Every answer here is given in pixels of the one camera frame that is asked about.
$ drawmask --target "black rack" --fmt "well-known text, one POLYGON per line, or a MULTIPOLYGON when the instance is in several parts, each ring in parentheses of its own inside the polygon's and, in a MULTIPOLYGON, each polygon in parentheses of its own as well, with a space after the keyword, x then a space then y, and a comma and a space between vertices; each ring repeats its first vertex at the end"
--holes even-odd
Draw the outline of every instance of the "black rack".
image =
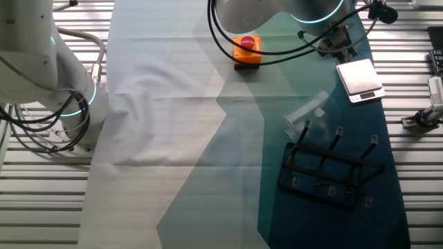
MULTIPOLYGON (((320 198, 327 203, 339 204, 346 208, 355 208, 358 205, 359 197, 366 196, 360 193, 360 187, 385 171, 385 165, 365 160, 365 157, 377 146, 378 137, 376 135, 372 136, 370 146, 361 157, 358 158, 333 151, 343 135, 342 127, 337 129, 336 137, 327 149, 303 143, 303 139, 308 130, 309 121, 306 121, 305 128, 301 133, 298 142, 289 142, 286 145, 282 167, 280 168, 278 185, 290 190, 304 192, 310 196, 316 196, 316 198, 320 198), (321 161, 317 169, 296 164, 296 153, 298 151, 320 156, 321 161), (332 159, 349 165, 350 170, 347 178, 333 174, 326 174, 325 161, 327 159, 332 159), (376 171, 363 178, 363 166, 371 167, 376 169, 376 171)), ((371 205, 372 197, 366 196, 365 206, 370 207, 371 205)))

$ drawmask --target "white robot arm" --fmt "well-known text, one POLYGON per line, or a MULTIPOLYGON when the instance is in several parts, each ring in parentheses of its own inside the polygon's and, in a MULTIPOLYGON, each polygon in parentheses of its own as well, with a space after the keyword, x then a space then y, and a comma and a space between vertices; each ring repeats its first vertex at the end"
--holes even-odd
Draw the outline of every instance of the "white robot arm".
MULTIPOLYGON (((322 38, 319 49, 316 49, 322 55, 328 50, 327 53, 337 57, 341 63, 349 62, 356 55, 343 21, 356 13, 351 14, 349 0, 210 1, 213 4, 215 2, 213 6, 220 24, 228 32, 247 33, 259 28, 275 14, 287 12, 298 22, 304 33, 322 38)), ((374 22, 380 19, 391 24, 398 18, 397 12, 386 6, 385 0, 365 0, 365 3, 366 7, 359 11, 369 9, 369 18, 374 22)))
MULTIPOLYGON (((0 0, 0 102, 40 102, 56 112, 73 91, 89 103, 90 122, 80 143, 96 144, 107 115, 107 95, 64 43, 53 19, 53 0, 0 0)), ((60 120, 65 129, 82 123, 74 101, 60 120)), ((67 136, 74 139, 80 129, 67 136)))
POLYGON ((348 0, 218 0, 217 15, 230 33, 259 28, 279 12, 288 12, 300 27, 319 36, 350 12, 348 0))

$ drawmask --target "white device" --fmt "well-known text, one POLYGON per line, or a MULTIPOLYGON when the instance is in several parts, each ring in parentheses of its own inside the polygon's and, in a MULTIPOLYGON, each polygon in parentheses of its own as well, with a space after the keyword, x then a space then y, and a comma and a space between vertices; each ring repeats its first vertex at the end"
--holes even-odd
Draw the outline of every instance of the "white device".
POLYGON ((429 91, 431 92, 431 104, 434 111, 443 112, 443 85, 442 78, 431 77, 428 79, 429 91))
POLYGON ((431 106, 418 111, 414 116, 402 118, 403 128, 427 132, 438 128, 440 119, 443 117, 443 84, 442 78, 434 76, 428 79, 429 91, 431 92, 431 106))
POLYGON ((370 59, 338 65, 337 71, 352 103, 373 100, 385 95, 383 85, 370 59))

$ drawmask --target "slatted metal table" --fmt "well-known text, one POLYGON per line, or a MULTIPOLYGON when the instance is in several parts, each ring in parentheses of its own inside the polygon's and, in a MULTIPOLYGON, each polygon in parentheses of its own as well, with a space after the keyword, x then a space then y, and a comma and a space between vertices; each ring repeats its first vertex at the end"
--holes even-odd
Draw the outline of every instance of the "slatted metal table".
MULTIPOLYGON (((55 5, 65 2, 55 0, 55 5)), ((443 26, 443 12, 416 10, 407 0, 388 3, 399 11, 399 20, 389 26, 378 23, 369 40, 386 90, 382 102, 410 238, 413 249, 443 249, 443 127, 417 135, 403 130, 400 122, 431 104, 427 79, 432 70, 426 55, 432 46, 426 28, 443 26)), ((54 18, 58 26, 97 35, 106 45, 113 7, 113 1, 83 0, 78 7, 54 13, 54 18)), ((367 13, 360 17, 369 28, 367 13)), ((85 66, 96 60, 94 43, 63 38, 85 66)), ((102 82, 106 80, 105 66, 102 82)), ((49 114, 39 104, 28 107, 33 116, 49 114)), ((0 158, 6 154, 0 172, 0 248, 74 249, 91 159, 36 155, 15 138, 6 139, 2 149, 0 158)))

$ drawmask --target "red button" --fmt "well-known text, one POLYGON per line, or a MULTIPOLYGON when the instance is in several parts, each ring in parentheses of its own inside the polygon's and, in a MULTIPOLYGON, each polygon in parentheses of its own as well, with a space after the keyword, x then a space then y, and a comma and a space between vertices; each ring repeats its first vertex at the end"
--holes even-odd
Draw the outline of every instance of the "red button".
POLYGON ((243 37, 240 44, 245 48, 251 49, 255 45, 255 40, 252 37, 243 37))

